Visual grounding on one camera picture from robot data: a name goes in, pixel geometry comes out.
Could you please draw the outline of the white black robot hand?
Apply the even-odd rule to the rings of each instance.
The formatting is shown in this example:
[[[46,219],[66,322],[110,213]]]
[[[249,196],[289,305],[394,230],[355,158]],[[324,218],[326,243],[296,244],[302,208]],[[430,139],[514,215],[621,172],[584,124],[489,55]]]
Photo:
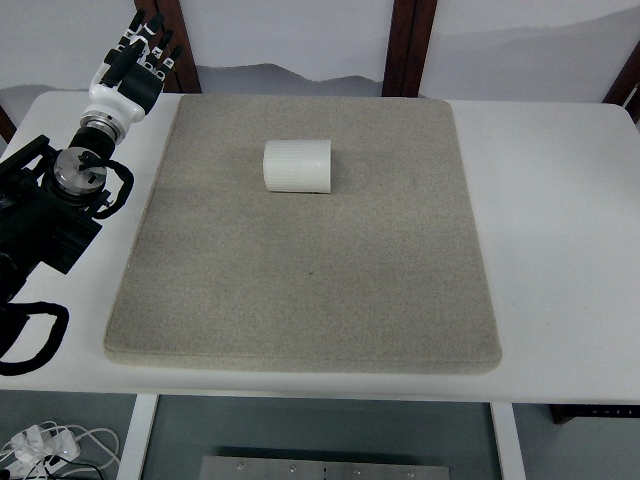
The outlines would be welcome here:
[[[156,13],[143,26],[144,10],[137,10],[128,35],[140,36],[149,42],[160,30],[164,16]],[[164,32],[149,53],[150,61],[159,61],[169,45],[173,31]],[[164,80],[174,68],[183,47],[178,45],[156,70],[140,65],[144,41],[139,38],[122,50],[112,50],[92,78],[89,87],[89,105],[82,114],[82,125],[102,122],[111,126],[131,126],[140,122],[154,107],[164,88]]]

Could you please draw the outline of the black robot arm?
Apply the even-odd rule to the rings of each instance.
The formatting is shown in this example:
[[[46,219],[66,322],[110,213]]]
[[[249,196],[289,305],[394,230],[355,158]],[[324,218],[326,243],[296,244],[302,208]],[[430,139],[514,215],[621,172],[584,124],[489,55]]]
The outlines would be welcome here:
[[[90,104],[69,146],[41,135],[1,163],[1,310],[41,263],[66,274],[128,200],[134,176],[112,155],[162,93],[182,49],[164,17],[137,11],[89,88]]]

